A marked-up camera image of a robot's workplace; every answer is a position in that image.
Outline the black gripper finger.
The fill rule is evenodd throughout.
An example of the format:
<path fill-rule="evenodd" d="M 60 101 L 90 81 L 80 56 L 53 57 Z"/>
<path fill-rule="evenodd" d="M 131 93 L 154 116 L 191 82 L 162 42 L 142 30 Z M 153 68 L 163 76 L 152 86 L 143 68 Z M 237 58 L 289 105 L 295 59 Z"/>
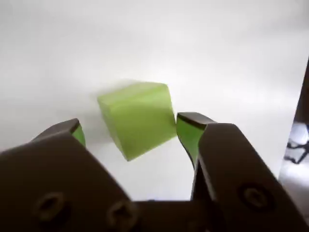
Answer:
<path fill-rule="evenodd" d="M 241 130 L 196 112 L 177 114 L 195 170 L 192 200 L 207 202 L 210 232 L 302 232 L 304 218 Z"/>
<path fill-rule="evenodd" d="M 74 136 L 78 120 L 51 126 L 0 154 L 3 232 L 129 232 L 138 211 Z"/>

